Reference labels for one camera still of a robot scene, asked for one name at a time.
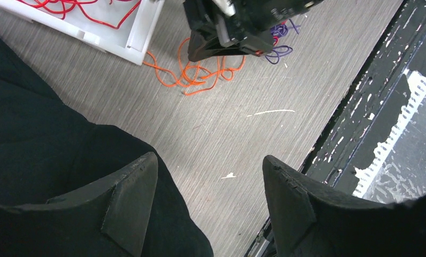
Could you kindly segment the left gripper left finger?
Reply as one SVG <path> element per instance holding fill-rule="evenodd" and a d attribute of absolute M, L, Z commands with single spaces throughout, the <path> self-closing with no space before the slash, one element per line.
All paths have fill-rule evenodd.
<path fill-rule="evenodd" d="M 0 205 L 0 256 L 140 256 L 157 178 L 148 152 L 44 204 Z"/>

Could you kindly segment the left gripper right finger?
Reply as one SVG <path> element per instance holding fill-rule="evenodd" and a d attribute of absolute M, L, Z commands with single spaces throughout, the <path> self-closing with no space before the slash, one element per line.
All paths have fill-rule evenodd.
<path fill-rule="evenodd" d="M 389 204 L 361 199 L 271 155 L 262 170 L 279 256 L 426 256 L 426 195 Z"/>

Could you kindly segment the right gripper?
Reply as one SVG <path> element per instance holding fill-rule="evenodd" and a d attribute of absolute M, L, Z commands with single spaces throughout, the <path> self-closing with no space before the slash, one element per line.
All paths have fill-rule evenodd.
<path fill-rule="evenodd" d="M 318 0 L 184 1 L 191 29 L 188 60 L 269 54 L 271 28 L 319 4 Z"/>

